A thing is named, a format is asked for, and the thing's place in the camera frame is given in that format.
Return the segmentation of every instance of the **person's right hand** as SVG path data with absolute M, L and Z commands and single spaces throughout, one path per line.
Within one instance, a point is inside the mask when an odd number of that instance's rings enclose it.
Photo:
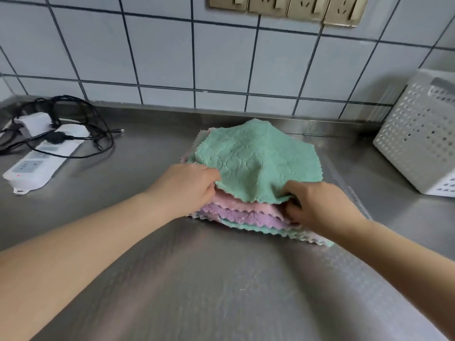
M 311 231 L 334 240 L 361 227 L 366 218 L 336 185 L 325 182 L 289 180 L 283 194 L 294 194 L 300 206 L 289 200 L 287 215 Z

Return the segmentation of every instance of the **white power strip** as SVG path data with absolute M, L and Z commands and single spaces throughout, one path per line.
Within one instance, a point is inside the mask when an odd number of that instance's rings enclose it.
M 85 126 L 76 124 L 60 126 L 57 131 L 76 137 L 88 137 L 90 135 Z M 36 148 L 44 152 L 69 156 L 83 142 L 84 140 L 66 140 L 61 144 L 51 144 L 43 141 Z M 66 158 L 31 151 L 6 171 L 3 178 L 9 181 L 15 194 L 24 195 L 31 190 L 42 188 L 65 160 Z

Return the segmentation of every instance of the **perforated basket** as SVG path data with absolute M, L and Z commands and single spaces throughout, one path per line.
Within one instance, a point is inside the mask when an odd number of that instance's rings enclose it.
M 455 73 L 420 69 L 373 144 L 422 194 L 455 197 Z

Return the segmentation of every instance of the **white power adapter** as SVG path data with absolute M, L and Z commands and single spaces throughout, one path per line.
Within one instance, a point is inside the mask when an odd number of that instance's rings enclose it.
M 14 123 L 23 125 L 20 129 L 22 135 L 28 139 L 52 130 L 52 121 L 50 116 L 45 112 L 20 116 L 14 119 Z
M 57 131 L 76 137 L 88 137 L 90 135 L 85 126 L 78 124 L 63 125 Z M 51 144 L 48 141 L 43 141 L 36 148 L 44 152 L 69 156 L 83 142 L 84 140 L 66 140 L 61 144 Z M 42 188 L 65 160 L 66 158 L 31 151 L 6 171 L 3 178 L 9 181 L 15 194 L 24 195 L 31 190 Z

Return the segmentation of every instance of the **tiled wall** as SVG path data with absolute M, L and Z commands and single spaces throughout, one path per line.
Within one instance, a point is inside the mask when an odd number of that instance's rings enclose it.
M 15 94 L 381 121 L 417 68 L 455 71 L 454 16 L 369 0 L 350 29 L 205 0 L 0 0 L 0 72 Z

